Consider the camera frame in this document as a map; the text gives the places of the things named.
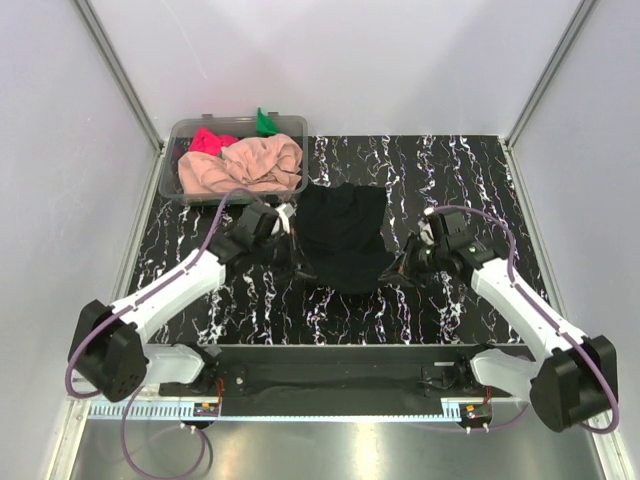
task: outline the white panel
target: white panel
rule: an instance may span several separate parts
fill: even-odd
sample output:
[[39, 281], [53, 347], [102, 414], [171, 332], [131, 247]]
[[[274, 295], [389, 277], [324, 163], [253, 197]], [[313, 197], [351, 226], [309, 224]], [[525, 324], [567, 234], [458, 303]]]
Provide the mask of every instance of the white panel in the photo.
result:
[[516, 146], [569, 320], [618, 351], [640, 458], [640, 3], [600, 2]]
[[184, 118], [311, 134], [506, 134], [578, 0], [93, 0], [161, 135]]
[[151, 151], [71, 2], [0, 8], [0, 464], [35, 479], [79, 310], [110, 299]]

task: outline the green cloth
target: green cloth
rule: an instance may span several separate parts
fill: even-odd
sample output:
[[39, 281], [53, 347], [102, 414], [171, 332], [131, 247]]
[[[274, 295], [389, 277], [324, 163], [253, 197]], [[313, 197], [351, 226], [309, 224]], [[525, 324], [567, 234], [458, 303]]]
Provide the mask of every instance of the green cloth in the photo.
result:
[[256, 133], [259, 137], [271, 137], [280, 133], [276, 124], [258, 108], [258, 118], [256, 119]]

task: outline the pink cloth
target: pink cloth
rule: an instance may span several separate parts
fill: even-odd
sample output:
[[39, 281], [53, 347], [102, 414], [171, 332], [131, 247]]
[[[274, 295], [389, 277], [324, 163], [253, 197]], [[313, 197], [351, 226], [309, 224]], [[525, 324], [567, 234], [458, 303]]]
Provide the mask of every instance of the pink cloth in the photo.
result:
[[244, 187], [254, 192], [291, 191], [300, 182], [302, 149], [281, 133], [245, 138], [223, 147], [220, 156], [187, 152], [178, 161], [184, 193], [224, 193]]
[[220, 155], [222, 147], [228, 147], [237, 141], [238, 139], [231, 135], [214, 135], [206, 128], [200, 127], [191, 141], [189, 151]]

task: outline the plastic bin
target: plastic bin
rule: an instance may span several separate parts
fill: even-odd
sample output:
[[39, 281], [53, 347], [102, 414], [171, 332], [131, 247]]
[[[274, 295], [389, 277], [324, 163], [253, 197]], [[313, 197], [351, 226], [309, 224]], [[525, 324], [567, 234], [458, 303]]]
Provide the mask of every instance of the plastic bin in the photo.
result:
[[[277, 113], [269, 113], [268, 115], [281, 133], [289, 135], [302, 148], [302, 162], [300, 164], [302, 179], [296, 190], [256, 193], [261, 197], [268, 197], [267, 200], [285, 199], [300, 193], [309, 182], [307, 121], [302, 117], [292, 115], [278, 115]], [[171, 137], [162, 160], [162, 175], [158, 186], [160, 195], [183, 205], [218, 205], [224, 197], [223, 193], [187, 195], [184, 193], [178, 177], [178, 160], [187, 152], [193, 136], [200, 127], [205, 127], [216, 135], [227, 134], [237, 138], [255, 137], [256, 117], [215, 118], [211, 115], [203, 115], [202, 118], [182, 120], [171, 129]], [[250, 203], [251, 199], [250, 195], [239, 192], [231, 197], [229, 203]]]

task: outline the red cloth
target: red cloth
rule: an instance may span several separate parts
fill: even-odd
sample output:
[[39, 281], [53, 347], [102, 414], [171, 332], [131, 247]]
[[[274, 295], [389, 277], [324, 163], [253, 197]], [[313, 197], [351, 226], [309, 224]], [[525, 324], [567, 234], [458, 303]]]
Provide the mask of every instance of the red cloth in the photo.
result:
[[190, 152], [202, 152], [213, 155], [220, 155], [222, 147], [228, 147], [236, 143], [238, 139], [231, 135], [214, 135], [204, 127], [200, 127], [193, 137], [189, 146]]

